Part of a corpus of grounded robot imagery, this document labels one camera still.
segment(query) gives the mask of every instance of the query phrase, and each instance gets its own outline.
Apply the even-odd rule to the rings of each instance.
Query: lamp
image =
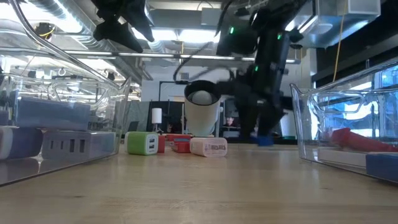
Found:
[[[207,80],[189,83],[184,90],[187,128],[196,137],[206,137],[215,129],[220,117],[221,95],[216,85]]]
[[[152,108],[152,124],[155,132],[161,131],[157,125],[162,124],[162,108]]]

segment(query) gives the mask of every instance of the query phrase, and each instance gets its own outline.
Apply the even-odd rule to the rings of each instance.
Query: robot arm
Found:
[[[217,83],[223,95],[233,95],[239,112],[241,137],[248,138],[259,117],[258,136],[268,136],[271,129],[285,115],[284,110],[292,110],[292,99],[280,92],[282,76],[291,43],[300,41],[303,36],[297,28],[288,32],[286,25],[297,15],[308,0],[269,1],[266,7],[253,13],[247,27],[242,32],[233,32],[220,42],[221,55],[254,53],[255,62],[243,76],[235,80]]]

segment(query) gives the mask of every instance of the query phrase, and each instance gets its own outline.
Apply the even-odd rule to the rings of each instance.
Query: black cable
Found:
[[[224,21],[224,16],[229,8],[229,6],[234,2],[235,0],[229,0],[229,2],[225,5],[223,11],[221,12],[220,15],[220,19],[218,20],[218,25],[217,25],[217,30],[216,30],[216,34],[215,37],[220,33],[221,31],[221,26],[223,25],[223,21]],[[207,42],[204,46],[202,46],[199,50],[195,51],[193,54],[191,54],[189,56],[189,58],[185,59],[178,67],[177,69],[174,71],[173,74],[173,80],[177,81],[177,74],[178,72],[181,70],[181,68],[189,62],[189,60],[191,60],[191,58],[197,54],[199,54],[199,52],[201,52],[203,49],[207,48],[210,45],[211,42]]]
[[[208,2],[208,1],[200,1],[200,2],[199,2],[199,5],[198,5],[198,7],[197,7],[197,10],[199,10],[199,6],[200,6],[202,3],[204,3],[204,2],[207,3],[207,4],[209,4],[209,6],[211,6],[211,8],[214,9],[213,5],[210,4],[210,2]]]
[[[189,79],[189,81],[192,82],[192,81],[196,80],[197,78],[201,77],[202,75],[207,74],[207,73],[214,71],[216,69],[219,69],[219,68],[225,68],[226,70],[229,71],[229,80],[230,81],[235,79],[234,72],[229,67],[227,67],[225,65],[217,65],[216,67],[207,68],[206,70],[194,75],[193,77],[191,77]]]

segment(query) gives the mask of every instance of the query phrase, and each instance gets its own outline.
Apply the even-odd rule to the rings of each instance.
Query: transparent container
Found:
[[[130,87],[37,36],[17,2],[0,3],[0,185],[118,153]]]
[[[398,182],[398,58],[306,93],[291,87],[302,159]]]

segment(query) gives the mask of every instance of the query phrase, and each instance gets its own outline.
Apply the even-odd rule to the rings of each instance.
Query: green charger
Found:
[[[159,136],[156,133],[132,131],[124,137],[127,153],[149,156],[157,154]]]

